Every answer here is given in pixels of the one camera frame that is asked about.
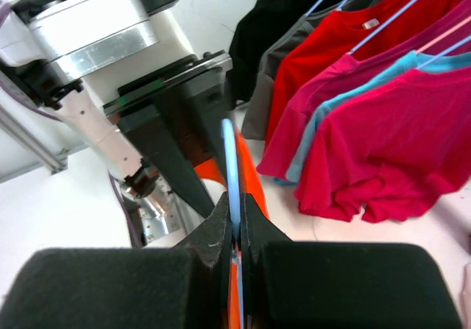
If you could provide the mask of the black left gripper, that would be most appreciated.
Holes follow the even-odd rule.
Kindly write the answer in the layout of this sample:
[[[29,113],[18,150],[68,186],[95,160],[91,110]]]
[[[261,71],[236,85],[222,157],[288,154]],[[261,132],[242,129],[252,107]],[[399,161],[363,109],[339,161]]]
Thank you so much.
[[[138,150],[143,162],[157,169],[171,189],[200,216],[214,203],[196,169],[215,163],[226,177],[222,120],[228,53],[189,55],[118,89],[118,98],[103,105],[104,114]]]

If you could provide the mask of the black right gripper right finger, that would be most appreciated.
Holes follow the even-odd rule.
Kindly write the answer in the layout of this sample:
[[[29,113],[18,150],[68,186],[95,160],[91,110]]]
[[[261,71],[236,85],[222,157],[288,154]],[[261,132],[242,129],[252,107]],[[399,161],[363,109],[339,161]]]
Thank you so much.
[[[460,328],[442,273],[414,244],[293,241],[242,194],[244,315],[259,328]]]

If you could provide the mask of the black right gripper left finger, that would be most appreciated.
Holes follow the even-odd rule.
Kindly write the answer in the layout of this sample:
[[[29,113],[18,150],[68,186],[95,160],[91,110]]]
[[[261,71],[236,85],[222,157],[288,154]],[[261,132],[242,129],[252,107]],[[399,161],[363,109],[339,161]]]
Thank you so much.
[[[177,245],[47,249],[21,268],[1,307],[3,328],[223,328],[228,198]]]

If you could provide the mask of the orange t shirt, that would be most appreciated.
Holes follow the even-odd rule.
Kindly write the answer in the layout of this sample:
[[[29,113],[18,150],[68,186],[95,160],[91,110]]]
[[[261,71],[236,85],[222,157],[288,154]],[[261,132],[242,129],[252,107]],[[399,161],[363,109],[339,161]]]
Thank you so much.
[[[263,188],[255,170],[249,147],[247,142],[242,137],[241,133],[235,129],[235,142],[237,143],[238,151],[238,167],[241,191],[251,194],[257,206],[260,208],[261,213],[268,219],[269,213],[266,208],[266,200]],[[217,183],[224,184],[222,173],[216,166],[214,158],[207,162],[201,163],[195,168],[196,173],[202,179],[208,179]],[[242,264],[242,246],[232,244],[230,249],[230,267],[229,267],[229,285],[227,295],[227,312],[224,328],[249,328],[248,319],[245,317],[245,309],[243,307],[243,275],[242,270],[248,268]]]

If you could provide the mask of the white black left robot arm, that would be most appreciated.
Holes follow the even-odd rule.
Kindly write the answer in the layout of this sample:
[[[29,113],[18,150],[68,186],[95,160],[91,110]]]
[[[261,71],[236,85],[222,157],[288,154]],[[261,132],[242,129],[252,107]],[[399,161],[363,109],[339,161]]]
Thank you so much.
[[[197,169],[224,183],[226,52],[197,57],[170,9],[179,0],[1,0],[1,74],[73,130],[138,205],[144,238],[176,194],[214,208]]]

